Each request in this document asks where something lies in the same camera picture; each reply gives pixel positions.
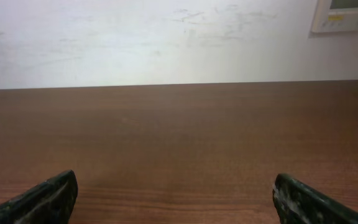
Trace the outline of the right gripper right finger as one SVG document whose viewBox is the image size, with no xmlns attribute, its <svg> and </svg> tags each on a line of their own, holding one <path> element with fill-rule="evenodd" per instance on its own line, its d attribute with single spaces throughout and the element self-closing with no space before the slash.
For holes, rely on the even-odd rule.
<svg viewBox="0 0 358 224">
<path fill-rule="evenodd" d="M 281 224 L 358 224 L 358 212 L 288 174 L 278 174 L 273 204 Z"/>
</svg>

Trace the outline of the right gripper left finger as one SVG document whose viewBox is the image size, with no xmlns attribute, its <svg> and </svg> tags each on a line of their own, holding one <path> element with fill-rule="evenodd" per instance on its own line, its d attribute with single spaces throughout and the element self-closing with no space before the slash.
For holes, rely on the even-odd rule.
<svg viewBox="0 0 358 224">
<path fill-rule="evenodd" d="M 0 223 L 66 224 L 77 196 L 75 173 L 66 170 L 0 204 Z"/>
</svg>

